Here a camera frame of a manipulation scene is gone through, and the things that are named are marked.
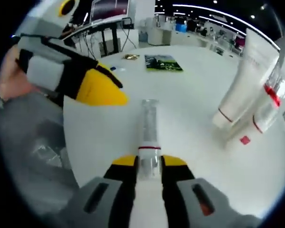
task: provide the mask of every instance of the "desk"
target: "desk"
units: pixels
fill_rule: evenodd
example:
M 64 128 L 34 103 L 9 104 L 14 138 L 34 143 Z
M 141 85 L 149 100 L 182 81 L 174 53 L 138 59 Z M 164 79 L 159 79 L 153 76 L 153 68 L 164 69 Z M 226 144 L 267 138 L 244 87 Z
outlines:
M 129 95 L 127 107 L 89 107 L 65 98 L 66 147 L 79 186 L 104 175 L 112 160 L 137 153 L 137 118 L 141 99 L 159 99 L 162 153 L 184 159 L 193 174 L 225 193 L 232 208 L 263 217 L 285 186 L 285 122 L 281 116 L 258 142 L 227 151 L 211 122 L 237 65 L 206 48 L 170 46 L 103 58 L 116 71 Z M 144 54 L 172 55 L 183 73 L 147 72 Z

